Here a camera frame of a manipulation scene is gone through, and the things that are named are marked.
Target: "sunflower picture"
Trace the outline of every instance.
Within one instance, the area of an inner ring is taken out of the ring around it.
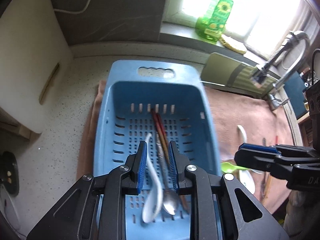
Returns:
[[[228,2],[223,2],[223,1],[219,2],[217,4],[217,7],[218,7],[219,11],[222,13],[229,13],[232,8]]]

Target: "metal spoon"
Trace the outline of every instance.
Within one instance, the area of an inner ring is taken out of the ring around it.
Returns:
[[[176,192],[168,187],[166,176],[166,163],[164,160],[163,149],[160,143],[159,135],[157,134],[158,158],[161,166],[161,173],[163,178],[163,209],[170,215],[175,215],[179,207],[179,196]]]

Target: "faucet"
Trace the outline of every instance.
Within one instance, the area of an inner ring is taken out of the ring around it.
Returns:
[[[279,108],[280,106],[283,106],[289,101],[289,98],[281,101],[280,99],[277,99],[275,97],[275,94],[278,91],[278,89],[284,85],[284,83],[291,77],[293,73],[295,73],[298,70],[300,65],[303,63],[306,52],[310,47],[310,40],[308,35],[303,31],[289,32],[289,34],[284,39],[284,42],[276,50],[276,52],[271,56],[271,58],[264,65],[257,65],[256,66],[257,69],[255,69],[252,72],[252,75],[250,78],[251,82],[258,88],[262,87],[267,77],[269,76],[268,70],[271,67],[271,65],[280,57],[280,55],[283,52],[293,49],[295,46],[299,44],[301,40],[305,41],[305,47],[300,53],[299,57],[290,66],[287,72],[279,80],[277,80],[275,83],[272,84],[272,88],[267,94],[267,100],[269,102],[271,111],[276,110],[277,108]]]

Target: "spoon handle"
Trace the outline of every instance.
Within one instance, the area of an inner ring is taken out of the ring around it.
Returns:
[[[158,133],[157,133],[157,142],[156,142],[156,144],[157,144],[157,147],[158,147],[158,159],[159,159],[159,163],[160,163],[160,167],[161,167],[163,184],[164,184],[164,188],[167,189],[169,187],[168,187],[167,176],[166,176],[164,153],[163,153],[163,149],[162,149],[162,145],[161,145]]]

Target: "black device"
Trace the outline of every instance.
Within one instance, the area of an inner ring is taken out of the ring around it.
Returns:
[[[98,240],[126,239],[124,196],[138,194],[134,181],[143,144],[140,142],[137,154],[129,155],[125,165],[109,174],[95,178],[86,174],[79,179],[36,224],[27,240],[92,239],[99,196],[104,192],[108,193],[102,201]],[[169,144],[169,156],[174,188],[179,195],[191,195],[190,239],[219,239],[217,214],[223,239],[289,239],[272,215],[232,174],[215,176],[191,165],[173,141]]]

